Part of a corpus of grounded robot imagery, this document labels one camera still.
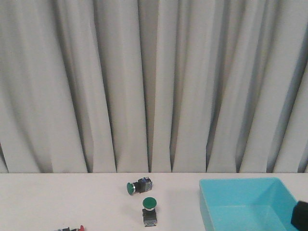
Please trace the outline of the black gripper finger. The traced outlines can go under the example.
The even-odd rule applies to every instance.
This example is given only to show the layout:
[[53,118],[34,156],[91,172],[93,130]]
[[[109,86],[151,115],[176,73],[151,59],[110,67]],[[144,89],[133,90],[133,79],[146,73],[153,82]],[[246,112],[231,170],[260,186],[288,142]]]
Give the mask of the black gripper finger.
[[308,231],[308,203],[298,201],[293,208],[291,224],[299,231]]

